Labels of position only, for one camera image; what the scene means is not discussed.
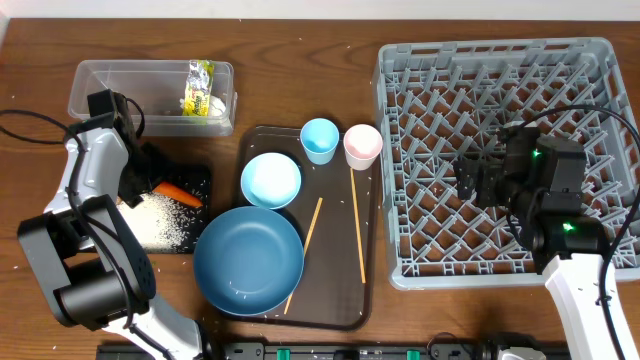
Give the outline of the wooden chopstick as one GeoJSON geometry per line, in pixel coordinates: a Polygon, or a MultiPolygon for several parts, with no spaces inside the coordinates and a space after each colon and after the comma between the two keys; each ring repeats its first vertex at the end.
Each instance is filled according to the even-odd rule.
{"type": "MultiPolygon", "coordinates": [[[[318,198],[318,201],[317,201],[317,204],[316,204],[316,207],[315,207],[315,210],[314,210],[314,214],[313,214],[313,217],[312,217],[312,220],[311,220],[308,232],[307,232],[307,236],[306,236],[304,247],[303,247],[303,252],[304,252],[304,257],[305,258],[306,258],[306,255],[307,255],[307,252],[308,252],[308,249],[309,249],[309,246],[310,246],[310,242],[311,242],[311,239],[312,239],[315,227],[316,227],[317,219],[319,217],[319,213],[320,213],[320,210],[321,210],[321,207],[322,207],[322,204],[323,204],[323,200],[324,199],[322,197],[318,198]]],[[[285,304],[285,308],[284,308],[284,311],[283,311],[284,315],[287,315],[288,312],[289,312],[289,308],[290,308],[290,304],[291,304],[294,292],[295,292],[295,290],[287,298],[287,301],[286,301],[286,304],[285,304]]]]}
{"type": "Polygon", "coordinates": [[[354,174],[353,168],[350,168],[350,183],[351,183],[351,194],[352,194],[354,222],[355,222],[355,231],[356,231],[356,241],[357,241],[357,249],[358,249],[360,278],[361,278],[361,283],[366,284],[366,272],[365,272],[364,254],[363,254],[363,247],[362,247],[360,216],[359,216],[359,208],[358,208],[355,174],[354,174]]]}

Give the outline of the yellow foil snack wrapper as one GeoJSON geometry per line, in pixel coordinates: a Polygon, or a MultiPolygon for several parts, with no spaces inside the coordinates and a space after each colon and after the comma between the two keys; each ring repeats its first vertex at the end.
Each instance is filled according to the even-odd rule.
{"type": "Polygon", "coordinates": [[[209,114],[214,68],[211,60],[189,61],[182,102],[184,116],[205,117],[209,114]]]}

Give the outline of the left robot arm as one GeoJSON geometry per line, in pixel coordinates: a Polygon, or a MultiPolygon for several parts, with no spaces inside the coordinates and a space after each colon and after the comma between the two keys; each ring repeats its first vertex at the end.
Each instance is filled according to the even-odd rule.
{"type": "Polygon", "coordinates": [[[20,223],[17,237],[56,320],[118,334],[154,359],[216,359],[195,320],[157,293],[151,262],[116,207],[138,205],[172,163],[140,143],[133,100],[110,89],[88,95],[90,117],[67,126],[56,195],[20,223]]]}

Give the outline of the white napkin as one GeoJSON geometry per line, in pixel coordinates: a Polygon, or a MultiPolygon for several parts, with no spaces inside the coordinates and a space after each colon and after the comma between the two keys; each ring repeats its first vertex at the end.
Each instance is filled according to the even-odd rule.
{"type": "Polygon", "coordinates": [[[208,107],[208,116],[219,117],[219,116],[222,116],[225,112],[226,112],[225,102],[216,96],[211,96],[209,107],[208,107]]]}

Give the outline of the light blue cup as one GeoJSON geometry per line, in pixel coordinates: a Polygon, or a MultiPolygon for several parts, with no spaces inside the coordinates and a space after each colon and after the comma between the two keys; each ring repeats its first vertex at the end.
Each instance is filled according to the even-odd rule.
{"type": "Polygon", "coordinates": [[[308,159],[316,165],[328,164],[340,140],[337,126],[328,119],[315,118],[301,129],[300,141],[308,159]]]}

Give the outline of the dark blue plate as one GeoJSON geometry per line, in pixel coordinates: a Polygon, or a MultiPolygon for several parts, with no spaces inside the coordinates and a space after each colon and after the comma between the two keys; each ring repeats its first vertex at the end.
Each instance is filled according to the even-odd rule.
{"type": "Polygon", "coordinates": [[[244,206],[207,225],[193,262],[196,283],[211,305],[230,315],[254,316],[277,308],[296,289],[304,253],[285,217],[244,206]]]}

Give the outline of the clear plastic bin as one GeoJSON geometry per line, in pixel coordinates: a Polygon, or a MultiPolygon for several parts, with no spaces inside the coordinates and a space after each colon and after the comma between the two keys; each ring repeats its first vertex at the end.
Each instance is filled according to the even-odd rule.
{"type": "Polygon", "coordinates": [[[233,133],[237,93],[234,69],[228,62],[214,62],[211,96],[223,100],[226,112],[219,117],[182,114],[182,102],[190,60],[85,60],[75,72],[68,114],[89,118],[87,96],[111,89],[133,99],[135,125],[145,117],[145,136],[219,137],[233,133]]]}

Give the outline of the orange carrot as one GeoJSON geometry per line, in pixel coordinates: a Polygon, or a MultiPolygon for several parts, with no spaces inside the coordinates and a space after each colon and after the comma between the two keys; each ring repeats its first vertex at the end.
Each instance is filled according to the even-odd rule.
{"type": "Polygon", "coordinates": [[[159,183],[153,189],[153,192],[193,208],[200,208],[203,206],[202,201],[197,197],[168,182],[159,183]]]}

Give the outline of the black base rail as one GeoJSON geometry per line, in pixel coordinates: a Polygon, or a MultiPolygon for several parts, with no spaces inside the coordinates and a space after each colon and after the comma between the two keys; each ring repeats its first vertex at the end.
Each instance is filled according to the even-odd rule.
{"type": "MultiPolygon", "coordinates": [[[[428,347],[401,346],[320,346],[320,345],[263,345],[261,343],[232,343],[222,350],[220,359],[227,360],[409,360],[409,359],[498,359],[498,349],[481,345],[436,343],[428,347]]],[[[524,359],[571,359],[563,347],[541,347],[524,359]]],[[[154,359],[135,345],[101,345],[96,350],[97,360],[154,359]]]]}

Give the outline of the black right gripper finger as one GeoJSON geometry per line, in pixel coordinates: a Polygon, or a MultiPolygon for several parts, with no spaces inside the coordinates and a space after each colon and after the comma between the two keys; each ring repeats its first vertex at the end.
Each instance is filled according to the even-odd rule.
{"type": "Polygon", "coordinates": [[[489,169],[500,168],[500,162],[496,159],[472,158],[460,155],[453,161],[455,169],[489,169]]]}
{"type": "Polygon", "coordinates": [[[457,196],[460,200],[469,200],[475,190],[478,169],[455,169],[457,196]]]}

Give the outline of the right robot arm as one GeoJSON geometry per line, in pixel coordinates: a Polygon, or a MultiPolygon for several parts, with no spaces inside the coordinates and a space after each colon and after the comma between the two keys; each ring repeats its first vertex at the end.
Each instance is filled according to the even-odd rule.
{"type": "Polygon", "coordinates": [[[459,198],[504,207],[517,243],[542,275],[574,359],[639,356],[617,294],[614,246],[601,221],[582,210],[582,144],[535,127],[502,132],[504,157],[453,163],[459,198]]]}

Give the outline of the brown serving tray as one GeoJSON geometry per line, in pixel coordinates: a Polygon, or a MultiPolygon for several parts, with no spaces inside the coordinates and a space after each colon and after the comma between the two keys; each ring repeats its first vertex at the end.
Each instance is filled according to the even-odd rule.
{"type": "Polygon", "coordinates": [[[239,169],[267,152],[284,154],[300,168],[300,192],[278,212],[296,228],[302,240],[306,239],[318,198],[324,200],[288,314],[283,314],[285,302],[264,314],[232,318],[243,322],[356,330],[366,323],[371,311],[380,161],[375,160],[364,171],[354,170],[366,272],[366,284],[362,284],[350,167],[344,147],[338,145],[332,160],[318,166],[309,161],[299,134],[300,131],[293,128],[258,126],[242,138],[239,169]]]}

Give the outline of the light blue bowl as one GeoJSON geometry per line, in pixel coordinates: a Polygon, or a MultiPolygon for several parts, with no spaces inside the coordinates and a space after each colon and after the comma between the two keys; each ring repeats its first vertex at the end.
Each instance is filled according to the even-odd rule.
{"type": "Polygon", "coordinates": [[[280,209],[298,195],[302,175],[298,165],[288,156],[268,152],[251,159],[244,167],[240,187],[252,205],[280,209]]]}

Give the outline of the grey dishwasher rack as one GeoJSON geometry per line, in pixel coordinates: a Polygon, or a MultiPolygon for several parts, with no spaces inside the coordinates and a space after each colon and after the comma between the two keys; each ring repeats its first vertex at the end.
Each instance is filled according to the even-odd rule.
{"type": "Polygon", "coordinates": [[[584,214],[619,238],[616,278],[639,276],[635,119],[603,38],[390,44],[373,76],[387,262],[399,290],[539,285],[504,207],[460,200],[453,161],[500,160],[498,132],[526,123],[579,142],[584,214]]]}

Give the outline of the pink cup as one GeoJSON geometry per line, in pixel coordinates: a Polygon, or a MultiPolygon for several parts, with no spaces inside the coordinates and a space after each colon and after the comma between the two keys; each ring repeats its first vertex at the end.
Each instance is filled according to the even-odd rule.
{"type": "Polygon", "coordinates": [[[380,132],[367,124],[354,125],[343,138],[343,146],[348,165],[357,171],[368,169],[383,147],[380,132]]]}

